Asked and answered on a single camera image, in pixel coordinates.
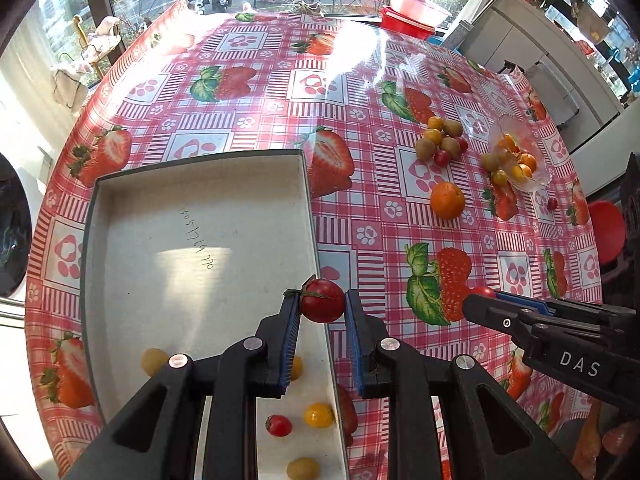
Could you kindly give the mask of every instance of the curtain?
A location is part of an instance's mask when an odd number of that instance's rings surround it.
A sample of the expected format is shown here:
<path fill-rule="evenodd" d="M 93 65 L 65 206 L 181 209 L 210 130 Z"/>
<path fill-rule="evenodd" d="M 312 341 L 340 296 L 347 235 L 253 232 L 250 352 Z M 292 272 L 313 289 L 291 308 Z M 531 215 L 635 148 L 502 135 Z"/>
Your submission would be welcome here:
<path fill-rule="evenodd" d="M 57 61 L 40 23 L 37 5 L 22 20 L 0 57 L 0 75 L 6 86 L 0 89 L 0 100 L 15 102 L 48 146 L 42 146 L 53 159 L 76 122 L 65 106 L 53 99 L 54 83 L 50 67 Z"/>

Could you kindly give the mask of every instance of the silver screw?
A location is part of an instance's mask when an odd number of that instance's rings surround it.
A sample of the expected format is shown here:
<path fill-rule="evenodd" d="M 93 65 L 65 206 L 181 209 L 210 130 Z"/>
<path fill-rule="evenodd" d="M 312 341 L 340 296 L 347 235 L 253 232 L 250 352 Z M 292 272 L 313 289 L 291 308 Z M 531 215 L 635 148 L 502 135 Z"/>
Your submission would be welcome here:
<path fill-rule="evenodd" d="M 456 366 L 463 370 L 471 370 L 476 365 L 476 362 L 470 355 L 462 354 L 456 357 Z"/>
<path fill-rule="evenodd" d="M 169 366 L 171 368 L 182 368 L 189 362 L 189 358 L 185 354 L 176 354 L 169 357 Z"/>
<path fill-rule="evenodd" d="M 262 346 L 262 339 L 260 339 L 259 337 L 248 337 L 244 340 L 242 346 L 244 346 L 247 350 L 257 350 Z"/>
<path fill-rule="evenodd" d="M 385 350 L 398 350 L 400 348 L 400 342 L 398 341 L 398 339 L 385 337 L 382 341 L 380 341 L 380 346 L 382 346 L 382 348 Z"/>

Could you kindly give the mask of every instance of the tray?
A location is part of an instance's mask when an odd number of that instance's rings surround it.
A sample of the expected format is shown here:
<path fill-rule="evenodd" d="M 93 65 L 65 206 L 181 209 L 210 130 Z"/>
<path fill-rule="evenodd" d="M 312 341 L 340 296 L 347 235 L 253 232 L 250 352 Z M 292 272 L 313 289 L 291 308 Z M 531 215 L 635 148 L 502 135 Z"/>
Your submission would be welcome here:
<path fill-rule="evenodd" d="M 85 348 L 108 422 L 145 383 L 146 348 L 221 354 L 279 311 L 284 290 L 319 273 L 303 153 L 220 153 L 103 177 L 84 247 Z M 257 399 L 260 476 L 282 478 L 287 463 L 311 456 L 324 478 L 346 478 L 340 426 L 302 421 L 312 402 L 330 403 L 339 416 L 326 326 L 303 318 L 296 355 L 305 372 L 287 395 Z M 289 436 L 267 433 L 274 413 L 292 421 Z"/>

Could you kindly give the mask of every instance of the cabinet door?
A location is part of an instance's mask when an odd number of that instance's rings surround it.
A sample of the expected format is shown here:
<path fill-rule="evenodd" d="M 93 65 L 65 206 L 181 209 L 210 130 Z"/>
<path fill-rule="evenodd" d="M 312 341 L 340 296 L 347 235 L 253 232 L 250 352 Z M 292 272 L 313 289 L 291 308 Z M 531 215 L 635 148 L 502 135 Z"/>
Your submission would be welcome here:
<path fill-rule="evenodd" d="M 528 70 L 539 62 L 542 56 L 544 56 L 544 52 L 527 36 L 513 27 L 485 67 L 492 72 L 498 72 L 504 66 L 504 60 L 508 59 L 523 67 L 524 70 Z"/>
<path fill-rule="evenodd" d="M 484 66 L 512 28 L 511 23 L 489 9 L 474 25 L 474 29 L 460 45 L 459 51 L 463 56 Z"/>

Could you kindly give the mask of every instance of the plastic tablecloth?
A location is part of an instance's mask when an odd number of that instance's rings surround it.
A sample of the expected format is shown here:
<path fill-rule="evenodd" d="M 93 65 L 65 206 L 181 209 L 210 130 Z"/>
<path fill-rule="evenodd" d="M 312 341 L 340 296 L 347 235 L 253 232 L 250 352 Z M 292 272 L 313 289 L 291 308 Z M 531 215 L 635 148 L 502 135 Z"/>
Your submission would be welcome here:
<path fill-rule="evenodd" d="M 468 152 L 445 168 L 415 156 L 427 112 L 461 121 L 468 139 Z M 503 115 L 526 123 L 552 172 L 545 189 L 516 192 L 518 214 L 509 221 L 499 218 L 500 197 L 492 205 L 479 165 L 489 128 Z M 117 130 L 110 161 L 98 158 L 101 137 Z M 130 156 L 118 162 L 128 142 Z M 330 170 L 309 156 L 320 142 L 335 156 Z M 456 316 L 444 316 L 442 303 L 476 285 L 548 298 L 550 267 L 566 277 L 566 287 L 554 287 L 558 294 L 601 301 L 593 229 L 574 166 L 521 73 L 496 75 L 439 46 L 361 23 L 300 14 L 195 16 L 181 0 L 98 86 L 66 142 L 35 227 L 26 340 L 33 391 L 61 474 L 103 425 L 82 380 L 88 372 L 79 313 L 82 232 L 95 178 L 206 153 L 291 146 L 307 150 L 322 275 L 357 288 L 368 314 L 423 353 L 471 354 L 508 388 L 508 337 L 450 320 Z M 466 199 L 453 221 L 439 220 L 429 206 L 431 189 L 443 180 Z M 546 208 L 551 197 L 559 203 L 553 212 Z M 423 319 L 411 307 L 424 298 L 415 289 L 407 294 L 412 274 L 424 270 L 409 265 L 411 248 L 441 268 L 449 259 L 449 267 L 463 269 L 440 283 L 441 302 Z M 352 388 L 342 322 L 330 326 L 330 340 L 338 381 Z M 73 380 L 65 366 L 74 369 Z M 351 477 L 384 478 L 386 401 L 352 395 L 359 426 L 348 449 Z M 589 409 L 585 395 L 537 372 L 518 402 L 551 431 Z M 446 455 L 437 409 L 436 418 Z"/>

